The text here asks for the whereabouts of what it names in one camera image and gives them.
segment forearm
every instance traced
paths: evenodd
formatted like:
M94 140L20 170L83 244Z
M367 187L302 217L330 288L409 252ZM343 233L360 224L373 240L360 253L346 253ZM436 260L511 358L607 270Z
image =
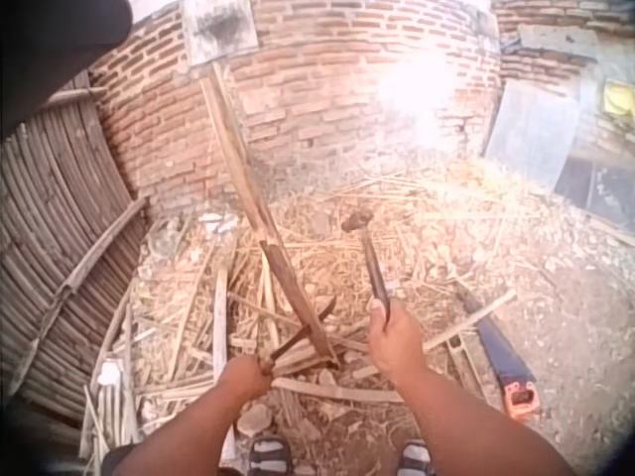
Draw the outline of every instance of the forearm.
M225 436L244 403L219 384L137 446L116 474L216 474Z
M573 474L537 433L431 370L396 387L439 474Z

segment wall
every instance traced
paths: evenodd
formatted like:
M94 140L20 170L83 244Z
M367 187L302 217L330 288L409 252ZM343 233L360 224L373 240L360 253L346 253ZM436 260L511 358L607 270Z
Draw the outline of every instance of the wall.
M586 160L635 168L635 130L599 109L605 79L635 84L635 2L527 0L494 2L503 44L511 44L520 24L580 27L598 38L596 60L556 52L506 49L501 78L516 78L562 96L581 107L571 154Z
M493 17L455 0L252 10L260 48L219 63L270 195L482 148L498 92ZM196 82L206 73L188 68L177 6L92 70L108 88L99 110L113 156L155 215L234 201Z
M87 74L69 87L88 87ZM89 99L41 111L20 125L2 144L1 164L3 405L38 339L10 408L24 410L16 424L30 438L75 456L82 387L136 269L143 223L129 223L80 286L69 289L75 267L131 203ZM60 302L57 319L43 333Z

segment hand saw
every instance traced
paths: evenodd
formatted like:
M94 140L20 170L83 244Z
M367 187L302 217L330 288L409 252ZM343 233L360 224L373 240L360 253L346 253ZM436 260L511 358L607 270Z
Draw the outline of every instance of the hand saw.
M467 312L474 313L482 308L465 286L459 287L458 294ZM507 415L514 419L526 418L540 407L536 378L490 316L487 314L474 326L502 387Z

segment brick wall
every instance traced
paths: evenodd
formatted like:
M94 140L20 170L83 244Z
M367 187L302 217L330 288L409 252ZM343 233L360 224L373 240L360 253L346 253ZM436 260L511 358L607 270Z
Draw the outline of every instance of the brick wall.
M513 0L493 4L501 41L517 35L520 24L594 30L599 61L557 52L512 49L500 58L500 76L531 82L560 96L577 99L581 115L571 153L611 164L635 166L635 131L599 108L606 78L635 82L635 2L613 0ZM614 60L615 51L622 59Z
M482 12L456 0L255 0L252 10L260 48L220 64L270 194L480 152L499 87L497 41ZM417 70L432 57L443 71ZM423 98L440 95L429 78L451 78L434 111L423 101L426 121L385 97L398 68L422 78L413 94ZM99 106L113 156L158 214L232 202L196 82L203 74L188 68L174 6L92 71L108 88Z
M632 38L635 35L632 0L494 0L501 37L521 23L581 27Z

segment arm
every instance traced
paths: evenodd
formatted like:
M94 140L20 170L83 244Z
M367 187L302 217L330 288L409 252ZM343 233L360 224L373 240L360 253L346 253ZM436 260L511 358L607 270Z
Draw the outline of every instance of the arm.
M243 405L267 393L271 381L256 356L231 360L214 388L133 449L115 474L215 475L229 427Z
M437 473L573 475L537 433L430 370L420 324L398 302L386 325L375 300L368 341L375 365L415 414Z

